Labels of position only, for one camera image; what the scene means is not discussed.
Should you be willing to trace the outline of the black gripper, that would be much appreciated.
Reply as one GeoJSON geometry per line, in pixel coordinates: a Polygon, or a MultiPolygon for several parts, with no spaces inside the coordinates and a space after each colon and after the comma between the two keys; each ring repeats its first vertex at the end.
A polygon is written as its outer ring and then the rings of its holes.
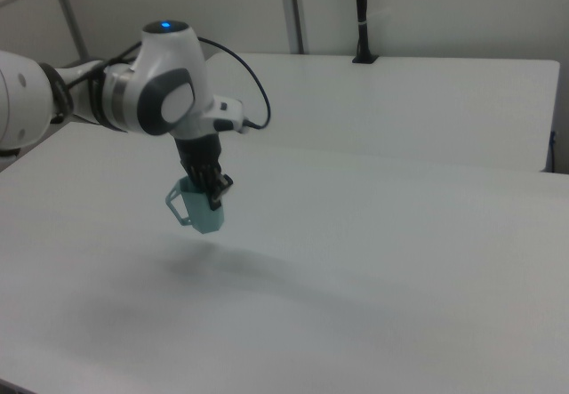
{"type": "Polygon", "coordinates": [[[230,176],[221,173],[219,135],[208,134],[192,140],[176,139],[175,145],[180,163],[192,183],[201,192],[207,192],[210,209],[216,211],[221,208],[222,197],[234,182],[230,176]]]}

